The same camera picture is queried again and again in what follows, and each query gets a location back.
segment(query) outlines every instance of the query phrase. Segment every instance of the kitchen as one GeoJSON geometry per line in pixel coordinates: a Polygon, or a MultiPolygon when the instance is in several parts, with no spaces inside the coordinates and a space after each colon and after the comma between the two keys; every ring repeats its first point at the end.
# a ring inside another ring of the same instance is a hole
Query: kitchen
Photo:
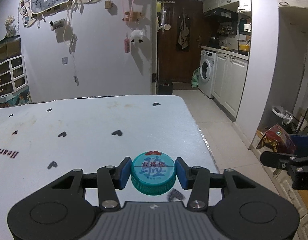
{"type": "Polygon", "coordinates": [[[199,67],[198,89],[214,98],[229,119],[235,121],[248,68],[251,0],[159,2],[158,80],[173,82],[177,90],[182,83],[190,82],[199,67]],[[188,46],[175,49],[183,19],[189,29],[188,46]],[[162,28],[162,22],[171,28],[162,28]]]}

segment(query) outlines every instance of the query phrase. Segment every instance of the range hood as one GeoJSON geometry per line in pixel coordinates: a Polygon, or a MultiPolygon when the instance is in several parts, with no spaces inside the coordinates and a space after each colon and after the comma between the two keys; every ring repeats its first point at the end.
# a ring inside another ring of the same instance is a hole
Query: range hood
{"type": "Polygon", "coordinates": [[[223,8],[215,8],[204,13],[204,18],[212,18],[218,22],[237,22],[238,13],[223,8]]]}

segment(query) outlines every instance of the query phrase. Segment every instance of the white kitchen appliance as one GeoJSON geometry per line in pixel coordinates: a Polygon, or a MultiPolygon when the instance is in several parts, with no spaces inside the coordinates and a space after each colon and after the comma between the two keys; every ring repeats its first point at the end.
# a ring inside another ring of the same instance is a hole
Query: white kitchen appliance
{"type": "Polygon", "coordinates": [[[214,74],[214,62],[216,53],[207,50],[201,51],[201,67],[198,78],[198,88],[209,98],[212,96],[212,80],[214,74]]]}

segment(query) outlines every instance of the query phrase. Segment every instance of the table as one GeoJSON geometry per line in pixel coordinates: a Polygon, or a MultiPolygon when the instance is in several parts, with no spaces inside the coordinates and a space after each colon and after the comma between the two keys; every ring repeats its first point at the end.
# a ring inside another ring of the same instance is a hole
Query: table
{"type": "MultiPolygon", "coordinates": [[[[10,208],[68,171],[80,168],[93,173],[151,150],[218,173],[197,124],[178,96],[78,98],[0,109],[0,239],[12,239],[6,223],[10,208]],[[123,135],[112,135],[116,130],[123,135]],[[57,167],[48,169],[52,161],[57,167]]],[[[174,188],[185,196],[186,205],[190,191],[183,190],[178,180],[174,188]]],[[[122,206],[125,201],[167,201],[167,193],[138,192],[131,179],[117,194],[122,206]]],[[[97,190],[87,189],[86,199],[98,205],[97,190]]],[[[211,189],[209,205],[220,200],[220,189],[211,189]]]]}

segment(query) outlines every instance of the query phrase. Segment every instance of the cabinet handle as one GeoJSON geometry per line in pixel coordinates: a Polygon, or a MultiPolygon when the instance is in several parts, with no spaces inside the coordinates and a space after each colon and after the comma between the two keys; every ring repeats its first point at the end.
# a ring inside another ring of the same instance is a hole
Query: cabinet handle
{"type": "Polygon", "coordinates": [[[281,6],[289,6],[289,3],[287,2],[278,2],[281,6]]]}
{"type": "Polygon", "coordinates": [[[287,195],[288,195],[288,197],[291,199],[291,200],[295,200],[295,198],[294,197],[291,197],[291,195],[290,195],[290,189],[289,190],[287,190],[287,195]]]}

